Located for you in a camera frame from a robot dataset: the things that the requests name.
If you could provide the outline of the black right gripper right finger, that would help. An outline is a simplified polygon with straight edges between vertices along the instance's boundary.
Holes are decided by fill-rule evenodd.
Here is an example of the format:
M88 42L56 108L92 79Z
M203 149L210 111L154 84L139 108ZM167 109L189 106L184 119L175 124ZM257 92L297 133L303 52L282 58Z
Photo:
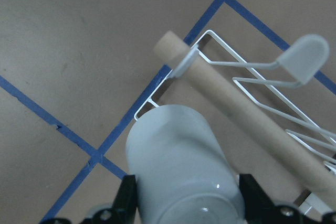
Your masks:
M335 223L335 212L327 212L316 221L290 205L276 205L251 174L239 174L239 190L247 223Z

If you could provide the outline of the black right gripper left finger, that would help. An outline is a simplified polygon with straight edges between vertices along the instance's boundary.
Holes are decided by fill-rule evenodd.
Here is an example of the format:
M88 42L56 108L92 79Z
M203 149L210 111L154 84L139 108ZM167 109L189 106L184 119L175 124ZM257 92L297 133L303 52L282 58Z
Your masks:
M95 211L80 223L134 223L138 206L136 184L135 175L124 176L111 207Z

